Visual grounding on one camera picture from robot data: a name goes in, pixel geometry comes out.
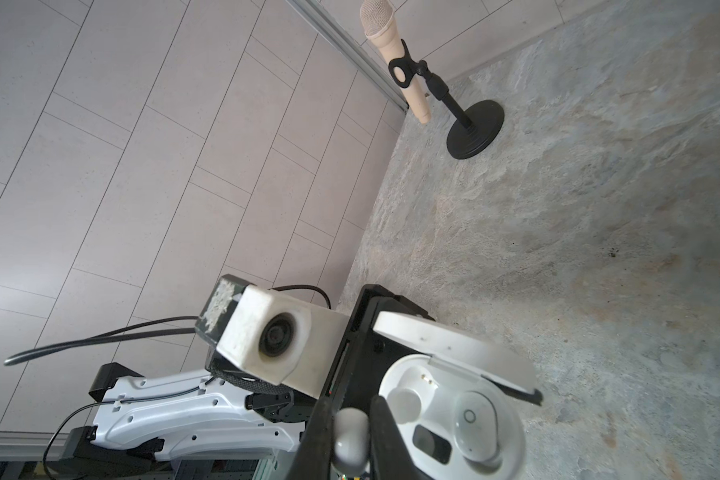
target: cable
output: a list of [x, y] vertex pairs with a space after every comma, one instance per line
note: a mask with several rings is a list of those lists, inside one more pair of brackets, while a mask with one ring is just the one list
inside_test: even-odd
[[[212, 376], [211, 378], [209, 378], [205, 381], [205, 385], [208, 385], [215, 379], [216, 379], [216, 377]], [[148, 402], [151, 400], [163, 400], [165, 398], [173, 398], [173, 397], [186, 395], [187, 393], [196, 392], [197, 390], [200, 390], [200, 386], [196, 386], [189, 390], [184, 390], [183, 392], [169, 393], [167, 395], [161, 395], [161, 396], [153, 396], [153, 397], [145, 397], [145, 398], [124, 398], [124, 399], [120, 400], [120, 403], [136, 403], [136, 402]], [[59, 433], [61, 433], [61, 429], [64, 428], [65, 425], [67, 425], [67, 422], [69, 420], [71, 420], [72, 417], [76, 416], [78, 413], [82, 412], [86, 408], [94, 408], [94, 407], [101, 406], [101, 405], [112, 405], [114, 403], [115, 403], [115, 400], [107, 400], [106, 402], [89, 403], [88, 405], [82, 406], [81, 408], [78, 408], [77, 410], [72, 412], [67, 418], [64, 419], [64, 421], [61, 423], [61, 425], [59, 425], [58, 429], [56, 430], [56, 433], [50, 437], [50, 440], [48, 441], [48, 445], [46, 445], [45, 450], [43, 450], [43, 471], [45, 472], [45, 475], [50, 480], [57, 480], [57, 479], [55, 476], [50, 474], [50, 471], [48, 470], [48, 466], [46, 465], [46, 463], [48, 461], [48, 452], [50, 452], [50, 447], [54, 444], [54, 440], [56, 440], [56, 437], [58, 437]]]
[[98, 338], [98, 337], [100, 337], [100, 336], [112, 336], [112, 335], [115, 335], [115, 334], [117, 334], [117, 333], [127, 332], [128, 330], [139, 329], [139, 328], [141, 328], [141, 327], [143, 327], [143, 326], [156, 325], [156, 324], [158, 324], [158, 323], [175, 322], [175, 321], [177, 321], [177, 320], [197, 320], [197, 318], [198, 318], [197, 316], [172, 316], [171, 318], [160, 319], [160, 320], [152, 320], [152, 321], [149, 321], [149, 322], [142, 322], [142, 323], [136, 323], [135, 325], [124, 326], [124, 327], [121, 328], [121, 329], [112, 330], [111, 332], [106, 332], [106, 333], [100, 333], [100, 334], [98, 334], [98, 335], [92, 336], [91, 338], [92, 338], [92, 339], [95, 339], [95, 338]]
[[28, 362], [29, 360], [39, 359], [42, 356], [50, 355], [51, 353], [60, 352], [61, 350], [71, 349], [78, 346], [88, 345], [100, 345], [102, 343], [114, 343], [124, 342], [127, 340], [138, 340], [151, 338], [154, 336], [168, 336], [168, 335], [185, 335], [187, 333], [194, 333], [194, 328], [185, 329], [171, 329], [171, 330], [152, 330], [149, 332], [138, 332], [138, 333], [127, 333], [125, 335], [118, 336], [95, 336], [88, 339], [82, 340], [71, 340], [68, 342], [52, 343], [50, 345], [41, 346], [36, 349], [26, 350], [24, 352], [17, 353], [5, 359], [3, 365], [10, 366], [16, 365], [17, 363]]
[[331, 299], [328, 298], [328, 294], [319, 286], [314, 285], [283, 285], [283, 286], [274, 286], [272, 290], [277, 290], [278, 292], [283, 292], [285, 290], [314, 290], [315, 292], [322, 295], [322, 298], [326, 299], [326, 305], [328, 307], [328, 310], [331, 309]]

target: microphone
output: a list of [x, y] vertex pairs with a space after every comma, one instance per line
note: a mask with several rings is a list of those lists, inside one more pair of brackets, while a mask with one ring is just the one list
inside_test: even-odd
[[[360, 6], [360, 22], [365, 29], [365, 37], [376, 46], [387, 64], [405, 55], [398, 24], [394, 21], [394, 10], [387, 0], [365, 0]], [[400, 82], [405, 80], [405, 74], [399, 68], [394, 70], [394, 75]], [[408, 87], [401, 87], [400, 90], [420, 122], [425, 124], [432, 120], [429, 103], [416, 78]]]

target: black microphone stand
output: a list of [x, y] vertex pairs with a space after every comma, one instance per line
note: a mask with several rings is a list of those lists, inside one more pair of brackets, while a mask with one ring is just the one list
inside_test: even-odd
[[[493, 100], [483, 100], [472, 105], [467, 111], [462, 110], [448, 92], [448, 86], [443, 79], [429, 71], [426, 61], [414, 62], [405, 40], [402, 42], [405, 55], [389, 63], [392, 80], [400, 88], [408, 88], [414, 75], [421, 75], [427, 82], [427, 88], [432, 92], [432, 96], [442, 101], [456, 117], [445, 142], [451, 157], [462, 160], [479, 154], [490, 145], [501, 130], [501, 125], [504, 124], [504, 109]], [[403, 82], [394, 74], [396, 68], [405, 75]]]

